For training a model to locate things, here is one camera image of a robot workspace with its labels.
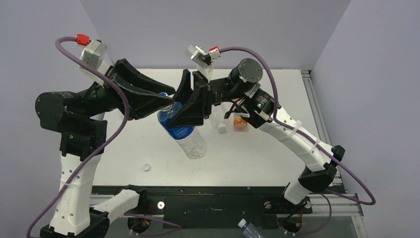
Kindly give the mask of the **clear bottle blue label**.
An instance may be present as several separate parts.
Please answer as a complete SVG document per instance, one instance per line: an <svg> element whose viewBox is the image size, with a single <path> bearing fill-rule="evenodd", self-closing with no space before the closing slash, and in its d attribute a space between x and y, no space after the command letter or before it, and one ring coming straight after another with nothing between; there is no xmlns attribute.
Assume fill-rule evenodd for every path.
<svg viewBox="0 0 420 238"><path fill-rule="evenodd" d="M194 126L180 126L170 128L168 123L182 108L181 102L174 102L159 110L157 119L160 125L180 146L189 159L202 158L207 152L207 143Z"/></svg>

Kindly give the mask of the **blue-white bottle cap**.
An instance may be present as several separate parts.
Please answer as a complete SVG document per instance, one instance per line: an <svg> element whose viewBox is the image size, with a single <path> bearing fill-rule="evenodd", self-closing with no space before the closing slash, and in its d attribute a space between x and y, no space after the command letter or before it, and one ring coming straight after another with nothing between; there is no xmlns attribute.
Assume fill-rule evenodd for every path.
<svg viewBox="0 0 420 238"><path fill-rule="evenodd" d="M143 165L143 171L148 172L151 170L151 165L150 164L144 164Z"/></svg>

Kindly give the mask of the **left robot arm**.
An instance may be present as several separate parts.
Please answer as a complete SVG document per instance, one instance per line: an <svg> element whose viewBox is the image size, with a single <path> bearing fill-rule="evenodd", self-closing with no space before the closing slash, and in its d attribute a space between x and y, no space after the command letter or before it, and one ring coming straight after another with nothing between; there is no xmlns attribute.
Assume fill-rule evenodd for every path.
<svg viewBox="0 0 420 238"><path fill-rule="evenodd" d="M60 189L51 206L50 223L42 238L103 238L110 224L129 210L147 209L145 190L129 185L99 205L90 205L93 180L105 146L107 121L96 115L120 110L122 124L142 119L171 103L175 89L140 73L127 60L101 65L98 82L80 92L46 92L39 95L35 111L43 129L61 135Z"/></svg>

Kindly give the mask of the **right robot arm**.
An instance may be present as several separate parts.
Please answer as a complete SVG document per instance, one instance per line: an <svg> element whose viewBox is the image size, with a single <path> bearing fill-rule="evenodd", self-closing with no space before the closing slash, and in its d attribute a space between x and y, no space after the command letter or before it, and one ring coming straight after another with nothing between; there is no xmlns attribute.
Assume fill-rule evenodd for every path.
<svg viewBox="0 0 420 238"><path fill-rule="evenodd" d="M296 181L287 185L279 205L291 212L310 193L321 193L333 182L337 165L345 149L331 146L310 134L300 121L293 119L275 102L274 95L260 86L265 70L254 59L241 60L225 78L209 80L204 66L183 78L174 95L181 109L167 122L170 128L201 126L212 112L212 106L231 102L238 113L254 128L276 138L304 163Z"/></svg>

